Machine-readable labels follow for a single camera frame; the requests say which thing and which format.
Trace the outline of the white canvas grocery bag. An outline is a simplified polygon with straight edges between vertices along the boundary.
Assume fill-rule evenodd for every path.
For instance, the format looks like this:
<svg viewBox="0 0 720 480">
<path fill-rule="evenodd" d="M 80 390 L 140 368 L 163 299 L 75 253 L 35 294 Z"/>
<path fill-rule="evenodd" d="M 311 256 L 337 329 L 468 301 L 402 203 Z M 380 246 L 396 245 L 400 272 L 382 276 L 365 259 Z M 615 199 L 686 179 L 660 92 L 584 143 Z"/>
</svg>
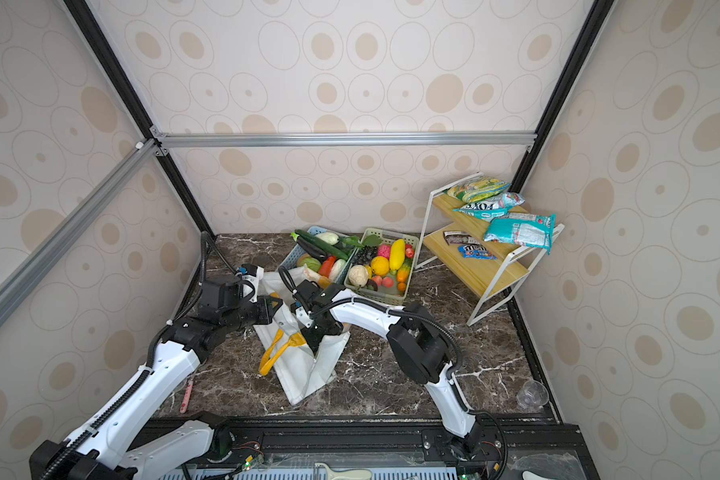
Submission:
<svg viewBox="0 0 720 480">
<path fill-rule="evenodd" d="M 295 406 L 334 380 L 350 332 L 347 327 L 340 328 L 337 335 L 323 337 L 313 351 L 290 310 L 295 300 L 278 273 L 259 268 L 256 283 L 259 295 L 273 294 L 284 301 L 271 323 L 254 327 L 265 349 L 257 371 L 262 376 L 275 372 L 289 403 Z"/>
</svg>

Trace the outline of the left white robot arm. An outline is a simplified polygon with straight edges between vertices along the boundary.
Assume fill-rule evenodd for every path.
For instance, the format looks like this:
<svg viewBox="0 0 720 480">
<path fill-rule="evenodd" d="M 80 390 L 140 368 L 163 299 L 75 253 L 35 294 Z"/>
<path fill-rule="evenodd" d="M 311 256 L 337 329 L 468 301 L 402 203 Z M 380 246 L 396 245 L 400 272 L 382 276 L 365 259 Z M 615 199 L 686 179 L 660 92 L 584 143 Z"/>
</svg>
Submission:
<svg viewBox="0 0 720 480">
<path fill-rule="evenodd" d="M 222 444 L 218 417 L 188 420 L 144 445 L 132 443 L 163 401 L 228 333 L 270 324 L 282 305 L 280 298 L 260 296 L 163 327 L 148 347 L 146 362 L 98 412 L 63 441 L 45 441 L 33 452 L 32 478 L 156 479 L 189 460 L 217 454 Z"/>
</svg>

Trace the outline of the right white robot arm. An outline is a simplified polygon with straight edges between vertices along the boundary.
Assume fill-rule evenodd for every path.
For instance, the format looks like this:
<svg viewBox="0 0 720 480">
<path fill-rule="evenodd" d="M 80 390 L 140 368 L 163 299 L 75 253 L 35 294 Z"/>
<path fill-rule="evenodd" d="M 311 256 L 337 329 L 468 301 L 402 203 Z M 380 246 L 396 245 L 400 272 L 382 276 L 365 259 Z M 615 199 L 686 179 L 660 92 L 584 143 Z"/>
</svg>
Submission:
<svg viewBox="0 0 720 480">
<path fill-rule="evenodd" d="M 502 452 L 505 440 L 500 424 L 490 413 L 471 409 L 457 384 L 456 374 L 463 364 L 461 349 L 425 307 L 382 304 L 335 285 L 322 289 L 310 281 L 295 287 L 292 294 L 297 318 L 309 321 L 302 330 L 309 342 L 345 325 L 384 338 L 400 370 L 429 393 L 451 435 L 450 448 L 457 459 L 473 460 L 489 443 L 483 437 L 488 422 L 497 434 L 491 443 Z"/>
</svg>

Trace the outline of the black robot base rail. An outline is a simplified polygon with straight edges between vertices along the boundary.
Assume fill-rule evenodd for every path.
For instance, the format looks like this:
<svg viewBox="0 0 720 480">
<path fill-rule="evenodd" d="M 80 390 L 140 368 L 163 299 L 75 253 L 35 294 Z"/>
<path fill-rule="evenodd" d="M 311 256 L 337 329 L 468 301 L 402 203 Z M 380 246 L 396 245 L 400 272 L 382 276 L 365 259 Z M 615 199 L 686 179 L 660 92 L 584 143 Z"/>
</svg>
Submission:
<svg viewBox="0 0 720 480">
<path fill-rule="evenodd" d="M 599 476 L 579 428 L 538 416 L 481 414 L 470 440 L 458 439 L 434 418 L 226 417 L 220 427 L 221 439 L 189 465 L 240 472 L 309 461 L 400 461 L 452 467 L 456 477 L 467 479 L 519 479 L 525 471 L 549 479 Z"/>
</svg>

